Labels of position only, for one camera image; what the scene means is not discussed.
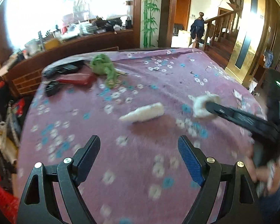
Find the wall mural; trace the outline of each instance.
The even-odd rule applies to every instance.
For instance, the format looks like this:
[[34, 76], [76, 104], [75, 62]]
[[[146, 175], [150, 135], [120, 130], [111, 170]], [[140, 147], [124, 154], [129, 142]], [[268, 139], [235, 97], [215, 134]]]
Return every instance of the wall mural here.
[[161, 0], [142, 0], [141, 47], [158, 46]]

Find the green cloth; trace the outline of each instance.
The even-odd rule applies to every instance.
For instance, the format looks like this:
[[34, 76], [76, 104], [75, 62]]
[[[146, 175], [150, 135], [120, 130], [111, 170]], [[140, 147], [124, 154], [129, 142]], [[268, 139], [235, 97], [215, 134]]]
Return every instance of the green cloth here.
[[105, 84], [109, 88], [113, 88], [117, 82], [117, 73], [114, 69], [113, 62], [106, 54], [97, 55], [91, 62], [90, 67], [95, 74], [107, 75]]

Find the green light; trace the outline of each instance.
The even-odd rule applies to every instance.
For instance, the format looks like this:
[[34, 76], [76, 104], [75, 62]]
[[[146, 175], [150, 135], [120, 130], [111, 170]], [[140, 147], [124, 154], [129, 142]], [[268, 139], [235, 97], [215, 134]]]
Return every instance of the green light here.
[[277, 85], [280, 87], [280, 82], [276, 81]]

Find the white tissue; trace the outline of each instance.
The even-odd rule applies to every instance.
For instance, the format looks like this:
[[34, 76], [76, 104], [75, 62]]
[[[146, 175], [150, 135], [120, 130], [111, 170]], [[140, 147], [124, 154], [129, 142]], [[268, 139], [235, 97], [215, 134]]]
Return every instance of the white tissue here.
[[143, 122], [149, 119], [162, 116], [164, 114], [164, 106], [161, 103], [146, 105], [123, 115], [119, 120], [123, 122]]
[[206, 102], [214, 102], [220, 104], [220, 96], [216, 94], [206, 94], [197, 97], [193, 104], [193, 116], [200, 119], [212, 120], [217, 116], [208, 112], [205, 108]]

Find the green bamboo painting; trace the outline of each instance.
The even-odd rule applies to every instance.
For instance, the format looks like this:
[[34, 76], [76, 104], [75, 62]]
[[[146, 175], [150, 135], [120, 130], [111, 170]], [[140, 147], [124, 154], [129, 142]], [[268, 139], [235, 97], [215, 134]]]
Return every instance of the green bamboo painting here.
[[151, 44], [152, 36], [158, 29], [157, 22], [155, 21], [155, 18], [153, 14], [155, 12], [160, 12], [160, 9], [156, 5], [156, 2], [158, 0], [144, 0], [144, 12], [143, 12], [143, 23], [144, 23], [144, 29], [143, 29], [143, 46], [145, 48], [147, 47], [153, 47]]

